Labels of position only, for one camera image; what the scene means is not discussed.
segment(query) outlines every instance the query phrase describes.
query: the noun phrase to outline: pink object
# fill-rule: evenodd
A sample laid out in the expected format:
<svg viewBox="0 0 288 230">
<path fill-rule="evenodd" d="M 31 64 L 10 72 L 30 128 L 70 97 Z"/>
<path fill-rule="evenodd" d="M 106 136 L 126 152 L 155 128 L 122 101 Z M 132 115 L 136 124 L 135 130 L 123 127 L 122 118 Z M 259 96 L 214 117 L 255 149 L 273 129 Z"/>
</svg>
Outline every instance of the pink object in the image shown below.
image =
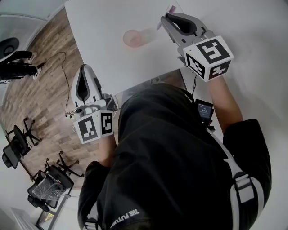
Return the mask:
<svg viewBox="0 0 288 230">
<path fill-rule="evenodd" d="M 137 30 L 129 30 L 123 36 L 126 45 L 136 48 L 143 45 L 142 36 Z"/>
</svg>

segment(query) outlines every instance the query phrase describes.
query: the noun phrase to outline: device screen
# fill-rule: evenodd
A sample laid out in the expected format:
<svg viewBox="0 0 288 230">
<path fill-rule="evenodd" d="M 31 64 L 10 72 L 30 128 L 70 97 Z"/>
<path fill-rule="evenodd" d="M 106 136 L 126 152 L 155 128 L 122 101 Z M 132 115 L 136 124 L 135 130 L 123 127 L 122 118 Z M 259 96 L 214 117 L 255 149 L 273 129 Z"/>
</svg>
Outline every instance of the device screen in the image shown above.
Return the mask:
<svg viewBox="0 0 288 230">
<path fill-rule="evenodd" d="M 200 113 L 200 116 L 205 119 L 210 119 L 210 114 L 211 114 L 211 107 L 206 106 L 203 104 L 198 105 L 198 111 Z"/>
</svg>

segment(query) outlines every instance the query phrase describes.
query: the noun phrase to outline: wooden floor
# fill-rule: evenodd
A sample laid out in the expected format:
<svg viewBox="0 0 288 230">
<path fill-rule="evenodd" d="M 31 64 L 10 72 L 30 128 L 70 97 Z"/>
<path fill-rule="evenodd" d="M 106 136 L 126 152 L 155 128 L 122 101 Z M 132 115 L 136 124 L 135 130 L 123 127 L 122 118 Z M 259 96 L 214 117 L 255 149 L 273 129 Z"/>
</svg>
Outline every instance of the wooden floor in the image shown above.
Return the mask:
<svg viewBox="0 0 288 230">
<path fill-rule="evenodd" d="M 65 52 L 67 59 L 64 70 L 70 87 L 76 71 L 83 64 L 65 10 L 59 12 L 48 23 L 28 50 L 38 54 L 34 61 L 35 65 L 47 61 L 57 52 Z M 31 173 L 43 170 L 46 158 L 49 158 L 50 163 L 55 164 L 61 150 L 64 151 L 64 159 L 68 164 L 75 160 L 80 161 L 80 164 L 72 168 L 79 174 L 84 173 L 88 164 L 98 158 L 98 142 L 82 145 L 78 135 L 73 131 L 73 120 L 65 117 L 68 86 L 61 68 L 64 58 L 63 53 L 50 58 L 42 67 L 37 80 L 24 77 L 22 80 L 12 81 L 0 109 L 3 129 L 11 130 L 16 124 L 23 130 L 25 117 L 35 120 L 33 129 L 43 141 L 38 146 L 32 147 L 24 157 L 23 162 Z M 180 71 L 162 76 L 161 80 L 184 87 Z M 121 103 L 122 93 L 117 95 L 117 99 Z M 73 103 L 69 99 L 67 111 L 73 109 Z M 119 112 L 113 121 L 116 139 L 118 116 Z M 75 188 L 81 187 L 83 178 L 72 176 L 72 180 Z"/>
</svg>

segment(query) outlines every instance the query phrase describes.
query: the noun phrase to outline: black sleeve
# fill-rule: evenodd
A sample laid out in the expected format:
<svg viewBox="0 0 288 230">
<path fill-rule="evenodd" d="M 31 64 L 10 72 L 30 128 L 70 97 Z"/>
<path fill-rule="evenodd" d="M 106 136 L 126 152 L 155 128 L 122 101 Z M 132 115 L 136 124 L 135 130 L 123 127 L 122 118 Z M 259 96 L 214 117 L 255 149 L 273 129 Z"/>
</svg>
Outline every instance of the black sleeve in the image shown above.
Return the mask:
<svg viewBox="0 0 288 230">
<path fill-rule="evenodd" d="M 229 126 L 223 144 L 239 167 L 261 183 L 266 204 L 271 190 L 271 164 L 258 121 L 250 119 Z"/>
<path fill-rule="evenodd" d="M 98 161 L 91 162 L 86 169 L 78 202 L 78 223 L 81 229 L 97 201 L 109 171 L 110 168 L 101 165 Z"/>
</svg>

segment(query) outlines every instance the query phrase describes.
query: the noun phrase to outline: plastic bag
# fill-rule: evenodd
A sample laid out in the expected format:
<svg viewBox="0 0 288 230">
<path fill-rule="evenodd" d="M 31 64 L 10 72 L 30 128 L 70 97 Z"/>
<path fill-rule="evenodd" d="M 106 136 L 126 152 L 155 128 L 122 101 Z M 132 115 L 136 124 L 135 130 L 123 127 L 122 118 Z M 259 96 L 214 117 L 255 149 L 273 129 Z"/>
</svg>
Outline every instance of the plastic bag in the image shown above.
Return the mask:
<svg viewBox="0 0 288 230">
<path fill-rule="evenodd" d="M 33 190 L 33 193 L 40 199 L 58 201 L 66 189 L 55 178 L 46 174 L 44 180 Z"/>
</svg>

